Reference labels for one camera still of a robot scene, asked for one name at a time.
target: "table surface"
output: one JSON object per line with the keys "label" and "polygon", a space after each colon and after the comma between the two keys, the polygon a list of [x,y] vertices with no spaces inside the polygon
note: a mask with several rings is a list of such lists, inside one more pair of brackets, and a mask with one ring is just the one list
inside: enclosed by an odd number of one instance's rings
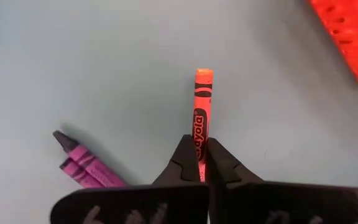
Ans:
{"label": "table surface", "polygon": [[48,223],[80,186],[52,137],[148,184],[191,131],[215,71],[210,136],[266,180],[358,186],[358,84],[298,0],[0,0],[0,223]]}

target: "magenta crayon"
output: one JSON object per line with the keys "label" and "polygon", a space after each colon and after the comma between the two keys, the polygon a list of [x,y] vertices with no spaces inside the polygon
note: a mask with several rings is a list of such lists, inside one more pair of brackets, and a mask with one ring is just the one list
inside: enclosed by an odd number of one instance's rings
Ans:
{"label": "magenta crayon", "polygon": [[103,164],[89,149],[82,146],[77,140],[68,137],[60,131],[53,132],[63,150],[78,165],[84,168],[91,176],[105,187],[123,187],[125,183],[110,168]]}
{"label": "magenta crayon", "polygon": [[61,165],[60,168],[67,175],[69,175],[73,180],[79,183],[84,188],[102,188],[104,187],[93,178],[84,168],[80,167],[73,159],[66,159]]}

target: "red plastic basket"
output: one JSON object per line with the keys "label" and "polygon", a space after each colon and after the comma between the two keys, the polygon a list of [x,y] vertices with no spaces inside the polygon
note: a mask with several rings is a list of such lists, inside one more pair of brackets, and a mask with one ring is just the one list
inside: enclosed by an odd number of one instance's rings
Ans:
{"label": "red plastic basket", "polygon": [[310,2],[358,79],[358,0]]}

